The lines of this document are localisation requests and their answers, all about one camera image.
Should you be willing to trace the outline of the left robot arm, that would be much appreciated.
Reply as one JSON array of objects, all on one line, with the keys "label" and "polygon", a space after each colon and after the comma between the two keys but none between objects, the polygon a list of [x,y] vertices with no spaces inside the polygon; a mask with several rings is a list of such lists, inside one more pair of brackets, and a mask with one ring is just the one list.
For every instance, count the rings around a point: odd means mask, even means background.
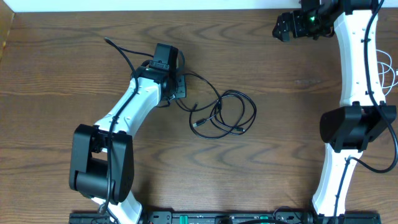
[{"label": "left robot arm", "polygon": [[143,206],[132,191],[133,138],[161,101],[184,98],[185,81],[177,76],[183,53],[158,43],[154,54],[133,68],[128,89],[94,125],[73,133],[69,186],[99,205],[96,213],[71,213],[70,223],[142,223]]}]

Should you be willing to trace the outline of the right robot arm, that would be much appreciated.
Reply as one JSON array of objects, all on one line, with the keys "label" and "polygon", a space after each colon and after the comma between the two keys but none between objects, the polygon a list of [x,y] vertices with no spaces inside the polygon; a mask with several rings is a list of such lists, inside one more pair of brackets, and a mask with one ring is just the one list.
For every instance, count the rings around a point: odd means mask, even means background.
[{"label": "right robot arm", "polygon": [[272,35],[291,38],[336,37],[341,59],[341,98],[320,118],[325,160],[320,181],[301,223],[380,223],[372,212],[347,212],[346,195],[354,169],[368,144],[392,131],[397,108],[388,105],[378,74],[377,16],[380,0],[302,1],[298,10],[277,18]]}]

